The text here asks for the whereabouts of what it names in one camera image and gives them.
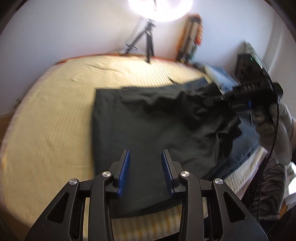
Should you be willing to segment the right hand white glove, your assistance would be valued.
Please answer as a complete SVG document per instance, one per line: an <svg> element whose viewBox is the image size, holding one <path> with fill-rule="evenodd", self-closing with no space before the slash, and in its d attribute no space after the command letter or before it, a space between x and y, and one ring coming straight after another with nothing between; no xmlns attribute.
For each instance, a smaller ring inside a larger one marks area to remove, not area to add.
<svg viewBox="0 0 296 241"><path fill-rule="evenodd" d="M275 161L286 166L295 161L295 118L284 103L271 105L269 112L273 123L269 123L260 110L252 113L259 144L266 150L273 150Z"/></svg>

